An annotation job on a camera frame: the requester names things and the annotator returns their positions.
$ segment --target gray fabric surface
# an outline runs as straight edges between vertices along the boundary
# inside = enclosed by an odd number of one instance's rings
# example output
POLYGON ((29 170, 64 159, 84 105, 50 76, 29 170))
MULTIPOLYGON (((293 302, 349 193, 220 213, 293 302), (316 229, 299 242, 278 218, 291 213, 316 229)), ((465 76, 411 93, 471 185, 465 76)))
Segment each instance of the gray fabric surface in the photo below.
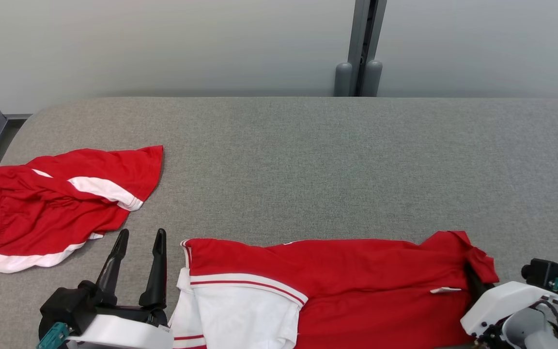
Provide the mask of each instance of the gray fabric surface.
MULTIPOLYGON (((34 115, 2 165, 154 144, 165 146, 161 182, 124 224, 124 304, 144 290, 160 227, 168 314, 185 238, 421 242, 462 229, 496 259, 502 281, 521 281, 531 258, 558 261, 558 100, 91 99, 34 115)), ((40 305, 57 287, 94 280, 116 235, 57 267, 0 274, 0 349, 33 347, 40 305)))

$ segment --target white partition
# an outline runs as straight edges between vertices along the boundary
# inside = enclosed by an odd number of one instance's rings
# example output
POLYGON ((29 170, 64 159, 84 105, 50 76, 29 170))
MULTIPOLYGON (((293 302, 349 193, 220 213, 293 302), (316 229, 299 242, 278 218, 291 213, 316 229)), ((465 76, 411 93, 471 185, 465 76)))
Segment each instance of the white partition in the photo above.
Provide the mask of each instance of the white partition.
POLYGON ((332 95, 353 0, 0 0, 0 109, 103 95, 332 95))
POLYGON ((388 0, 379 96, 558 97, 558 1, 388 0))

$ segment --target red fabric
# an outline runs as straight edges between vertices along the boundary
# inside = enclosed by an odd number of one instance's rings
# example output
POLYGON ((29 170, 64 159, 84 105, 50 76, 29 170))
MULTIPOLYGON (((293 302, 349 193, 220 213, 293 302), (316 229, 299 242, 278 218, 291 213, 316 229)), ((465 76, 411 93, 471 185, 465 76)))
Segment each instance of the red fabric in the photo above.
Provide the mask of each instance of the red fabric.
POLYGON ((471 301, 465 263, 482 282, 498 282, 494 260, 460 231, 436 232, 420 245, 305 240, 262 248, 214 239, 184 245, 191 276, 254 274, 308 296, 297 349, 462 345, 471 340, 460 324, 471 301), (461 291, 430 293, 439 287, 461 291))
POLYGON ((161 145, 117 152, 80 149, 27 165, 0 166, 0 254, 55 254, 84 243, 92 232, 117 229, 129 211, 76 190, 68 180, 108 179, 146 201, 159 181, 162 152, 161 145))

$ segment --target black cable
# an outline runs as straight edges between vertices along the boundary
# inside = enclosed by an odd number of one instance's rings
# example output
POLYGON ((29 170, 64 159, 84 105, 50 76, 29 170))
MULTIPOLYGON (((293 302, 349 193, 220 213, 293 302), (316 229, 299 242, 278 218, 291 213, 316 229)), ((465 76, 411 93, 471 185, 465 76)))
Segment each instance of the black cable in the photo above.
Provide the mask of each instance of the black cable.
POLYGON ((557 321, 557 327, 558 327, 558 311, 556 310, 554 305, 552 305, 549 301, 540 300, 535 302, 533 305, 531 305, 531 308, 537 310, 536 307, 540 304, 545 304, 551 310, 552 315, 554 315, 554 318, 557 321))

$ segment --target clothing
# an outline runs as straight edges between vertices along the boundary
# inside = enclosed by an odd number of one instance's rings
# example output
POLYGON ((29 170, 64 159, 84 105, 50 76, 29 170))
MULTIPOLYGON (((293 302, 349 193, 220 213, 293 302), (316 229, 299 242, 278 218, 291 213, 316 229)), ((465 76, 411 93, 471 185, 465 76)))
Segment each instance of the clothing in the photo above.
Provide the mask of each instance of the clothing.
POLYGON ((119 228, 157 186, 162 152, 80 149, 0 166, 0 272, 51 267, 119 228))
POLYGON ((305 240, 252 247, 185 240, 177 349, 332 349, 461 345, 470 263, 498 282, 494 261, 465 232, 416 245, 391 240, 305 240))

